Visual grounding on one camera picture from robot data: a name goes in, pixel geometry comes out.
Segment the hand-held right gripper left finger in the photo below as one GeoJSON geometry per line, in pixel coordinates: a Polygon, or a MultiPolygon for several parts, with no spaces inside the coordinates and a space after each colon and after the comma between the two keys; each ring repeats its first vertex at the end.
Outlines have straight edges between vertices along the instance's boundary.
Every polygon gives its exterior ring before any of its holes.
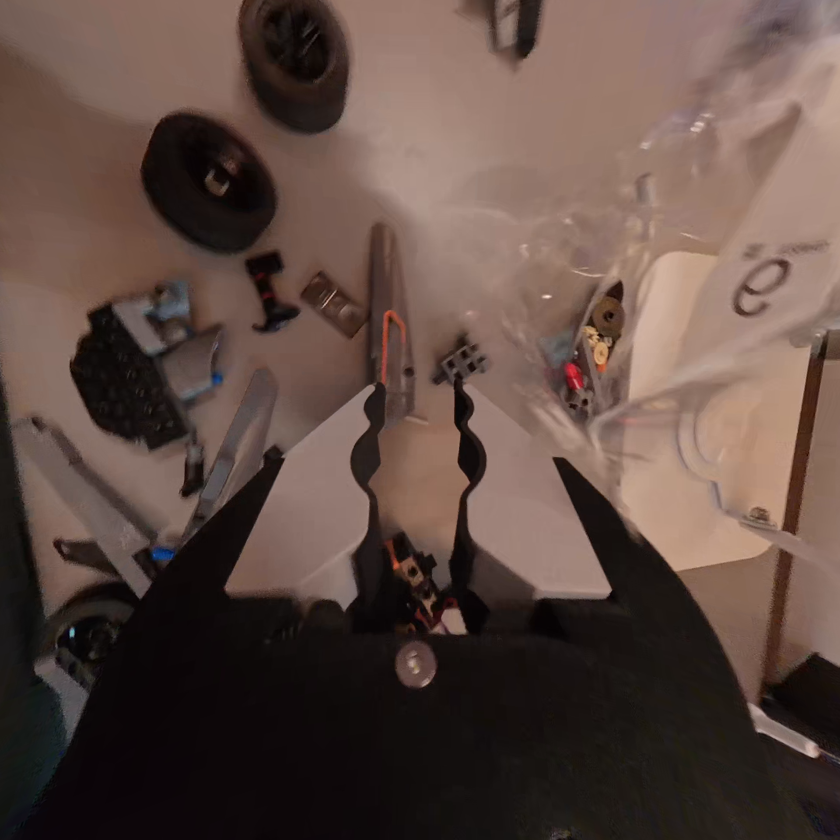
{"type": "Polygon", "coordinates": [[[352,555],[368,530],[370,502],[351,469],[369,430],[367,385],[295,444],[231,573],[233,597],[289,595],[349,606],[358,594],[352,555]]]}

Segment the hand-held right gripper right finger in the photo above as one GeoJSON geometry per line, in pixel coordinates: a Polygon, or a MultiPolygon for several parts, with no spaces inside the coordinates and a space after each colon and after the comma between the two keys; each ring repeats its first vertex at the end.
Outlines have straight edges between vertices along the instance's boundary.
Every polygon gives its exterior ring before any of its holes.
{"type": "Polygon", "coordinates": [[[613,588],[549,451],[473,385],[455,396],[468,486],[452,584],[491,610],[607,600],[613,588]]]}

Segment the dark grey lego block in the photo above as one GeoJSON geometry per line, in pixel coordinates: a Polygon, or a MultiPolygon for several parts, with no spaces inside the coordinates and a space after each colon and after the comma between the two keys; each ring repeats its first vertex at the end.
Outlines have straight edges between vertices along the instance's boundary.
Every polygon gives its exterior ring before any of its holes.
{"type": "Polygon", "coordinates": [[[453,347],[437,361],[430,382],[434,385],[455,385],[466,382],[474,375],[487,373],[489,369],[489,358],[467,332],[462,332],[456,337],[453,347]]]}

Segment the plastic bag of lego parts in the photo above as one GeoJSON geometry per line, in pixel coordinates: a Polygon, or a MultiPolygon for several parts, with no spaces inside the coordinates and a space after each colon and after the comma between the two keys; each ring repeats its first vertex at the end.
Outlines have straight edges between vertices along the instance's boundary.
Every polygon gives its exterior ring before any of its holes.
{"type": "Polygon", "coordinates": [[[718,263],[838,61],[838,2],[736,8],[609,182],[523,218],[476,214],[501,234],[479,239],[490,277],[469,321],[499,363],[491,394],[619,497],[616,418],[650,270],[675,252],[718,263]]]}

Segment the plain grey lego panel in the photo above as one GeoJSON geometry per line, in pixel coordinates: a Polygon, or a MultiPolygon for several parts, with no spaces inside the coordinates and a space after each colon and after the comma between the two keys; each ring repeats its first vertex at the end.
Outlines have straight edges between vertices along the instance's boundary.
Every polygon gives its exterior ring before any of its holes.
{"type": "Polygon", "coordinates": [[[266,368],[257,370],[220,445],[179,542],[173,548],[155,546],[151,550],[150,557],[155,568],[171,561],[177,550],[259,472],[277,394],[275,376],[266,368]]]}

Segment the small black lego piece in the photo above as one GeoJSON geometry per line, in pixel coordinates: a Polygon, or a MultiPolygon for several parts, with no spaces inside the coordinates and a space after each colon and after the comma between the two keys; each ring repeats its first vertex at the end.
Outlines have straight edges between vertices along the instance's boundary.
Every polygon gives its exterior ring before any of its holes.
{"type": "Polygon", "coordinates": [[[204,487],[205,450],[203,444],[191,437],[185,447],[184,477],[180,488],[182,499],[193,497],[204,487]]]}

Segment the small printed lego tile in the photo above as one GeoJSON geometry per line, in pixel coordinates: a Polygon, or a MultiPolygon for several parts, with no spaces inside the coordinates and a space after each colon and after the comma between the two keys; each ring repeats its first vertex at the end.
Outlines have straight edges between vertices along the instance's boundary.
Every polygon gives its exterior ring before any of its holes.
{"type": "Polygon", "coordinates": [[[300,300],[348,340],[362,330],[368,319],[368,310],[323,270],[301,289],[300,300]]]}

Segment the grey lego assembly black plate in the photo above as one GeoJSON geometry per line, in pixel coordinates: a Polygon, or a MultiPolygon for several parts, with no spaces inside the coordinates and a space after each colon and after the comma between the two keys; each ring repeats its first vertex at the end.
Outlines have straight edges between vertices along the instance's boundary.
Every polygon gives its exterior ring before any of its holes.
{"type": "Polygon", "coordinates": [[[224,381],[224,326],[196,328],[188,282],[115,298],[87,318],[70,375],[94,424],[149,451],[193,435],[190,408],[224,381]]]}

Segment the black curved lego panel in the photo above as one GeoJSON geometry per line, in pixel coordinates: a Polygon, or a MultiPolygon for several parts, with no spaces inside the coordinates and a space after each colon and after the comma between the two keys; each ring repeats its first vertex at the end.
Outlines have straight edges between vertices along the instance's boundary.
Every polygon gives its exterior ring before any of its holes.
{"type": "Polygon", "coordinates": [[[104,574],[122,575],[95,541],[56,538],[52,543],[59,557],[66,563],[104,574]]]}

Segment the grey lego panel orange stripe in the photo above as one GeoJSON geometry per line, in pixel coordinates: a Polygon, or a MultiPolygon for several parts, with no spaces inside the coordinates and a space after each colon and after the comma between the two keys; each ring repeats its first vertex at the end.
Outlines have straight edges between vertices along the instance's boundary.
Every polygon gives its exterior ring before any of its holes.
{"type": "Polygon", "coordinates": [[[392,429],[409,418],[422,424],[415,414],[417,367],[403,262],[396,232],[384,222],[371,228],[369,292],[369,379],[385,389],[383,428],[392,429]]]}

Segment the white book stand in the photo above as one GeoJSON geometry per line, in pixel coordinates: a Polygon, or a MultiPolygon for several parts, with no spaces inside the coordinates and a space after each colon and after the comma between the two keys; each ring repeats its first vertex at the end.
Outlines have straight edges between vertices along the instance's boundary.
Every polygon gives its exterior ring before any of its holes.
{"type": "Polygon", "coordinates": [[[814,342],[838,315],[837,249],[668,254],[634,325],[616,418],[631,523],[676,569],[760,553],[781,530],[814,342]]]}

